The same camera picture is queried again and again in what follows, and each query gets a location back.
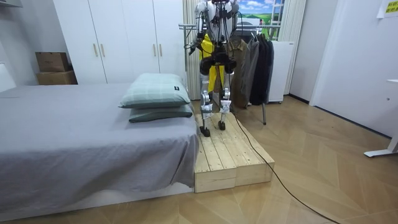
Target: white wall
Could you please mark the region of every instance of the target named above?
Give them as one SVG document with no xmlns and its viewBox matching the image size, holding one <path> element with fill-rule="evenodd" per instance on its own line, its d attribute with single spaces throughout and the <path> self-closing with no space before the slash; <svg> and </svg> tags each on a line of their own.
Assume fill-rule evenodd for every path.
<svg viewBox="0 0 398 224">
<path fill-rule="evenodd" d="M 13 13 L 24 29 L 33 51 L 66 52 L 70 62 L 52 0 L 23 0 L 22 8 L 15 8 Z"/>
<path fill-rule="evenodd" d="M 9 90 L 16 86 L 4 63 L 0 62 L 0 92 Z"/>
<path fill-rule="evenodd" d="M 23 0 L 22 7 L 0 7 L 0 42 L 0 61 L 6 63 L 17 85 L 37 84 L 35 52 L 68 55 L 52 0 Z"/>
<path fill-rule="evenodd" d="M 307 0 L 290 93 L 310 101 L 338 0 Z"/>
<path fill-rule="evenodd" d="M 398 17 L 382 0 L 339 0 L 310 104 L 392 136 L 398 124 Z"/>
<path fill-rule="evenodd" d="M 36 85 L 35 72 L 39 71 L 34 51 L 14 14 L 16 8 L 0 7 L 0 42 L 3 53 L 1 59 L 7 66 L 17 85 Z"/>
</svg>

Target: white table leg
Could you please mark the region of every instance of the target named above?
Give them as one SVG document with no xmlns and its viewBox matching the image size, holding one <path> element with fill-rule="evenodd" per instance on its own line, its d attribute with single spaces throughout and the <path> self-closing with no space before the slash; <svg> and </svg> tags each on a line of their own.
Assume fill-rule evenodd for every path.
<svg viewBox="0 0 398 224">
<path fill-rule="evenodd" d="M 390 145 L 387 149 L 365 152 L 368 157 L 385 156 L 390 154 L 398 154 L 398 133 L 392 137 Z"/>
</svg>

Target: humanoid robot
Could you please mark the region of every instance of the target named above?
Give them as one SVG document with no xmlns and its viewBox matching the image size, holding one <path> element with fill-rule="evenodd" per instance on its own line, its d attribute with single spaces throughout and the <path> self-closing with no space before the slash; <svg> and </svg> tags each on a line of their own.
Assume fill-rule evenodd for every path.
<svg viewBox="0 0 398 224">
<path fill-rule="evenodd" d="M 236 29 L 236 13 L 238 10 L 239 6 L 236 0 L 202 0 L 195 8 L 198 34 L 196 39 L 190 44 L 189 54 L 191 55 L 196 48 L 203 50 L 201 49 L 201 43 L 206 33 L 213 44 L 211 56 L 204 57 L 200 61 L 200 112 L 203 121 L 203 126 L 200 127 L 200 131 L 206 137 L 210 137 L 208 119 L 211 116 L 213 107 L 213 105 L 210 104 L 212 93 L 208 93 L 210 68 L 214 65 L 224 65 L 224 79 L 228 79 L 229 82 L 229 77 L 233 74 L 233 70 L 236 67 L 236 61 L 234 58 L 228 56 L 226 44 L 231 38 L 231 34 Z M 218 126 L 221 130 L 225 130 L 225 119 L 226 115 L 229 113 L 229 106 L 231 104 L 229 96 L 229 85 L 224 85 L 223 90 L 220 91 L 221 120 L 218 122 Z"/>
</svg>

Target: clothes rack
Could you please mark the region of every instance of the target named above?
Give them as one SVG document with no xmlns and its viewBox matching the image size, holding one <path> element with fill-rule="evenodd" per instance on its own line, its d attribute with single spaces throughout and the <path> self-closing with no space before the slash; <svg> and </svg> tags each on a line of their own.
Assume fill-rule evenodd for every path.
<svg viewBox="0 0 398 224">
<path fill-rule="evenodd" d="M 178 25 L 179 29 L 183 30 L 183 35 L 184 35 L 184 46 L 187 46 L 187 31 L 188 30 L 196 30 L 196 25 L 195 24 L 179 24 Z M 257 31 L 257 29 L 270 29 L 271 34 L 273 33 L 274 29 L 280 29 L 280 25 L 237 25 L 236 30 L 237 31 Z M 184 48 L 184 54 L 185 54 L 185 71 L 187 72 L 187 50 Z M 267 124 L 266 121 L 266 104 L 262 103 L 262 123 L 263 125 Z"/>
</svg>

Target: wooden step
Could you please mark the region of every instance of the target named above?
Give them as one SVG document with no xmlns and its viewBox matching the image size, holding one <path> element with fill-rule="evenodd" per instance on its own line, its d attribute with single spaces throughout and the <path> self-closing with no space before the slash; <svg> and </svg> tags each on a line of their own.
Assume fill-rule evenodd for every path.
<svg viewBox="0 0 398 224">
<path fill-rule="evenodd" d="M 201 124 L 201 115 L 196 115 Z M 199 153 L 195 166 L 195 192 L 227 189 L 240 185 L 271 181 L 272 171 L 252 149 L 233 114 L 228 114 L 224 131 L 218 128 L 221 113 L 209 120 L 211 136 L 199 135 Z M 243 127 L 256 151 L 274 167 L 274 160 Z"/>
</svg>

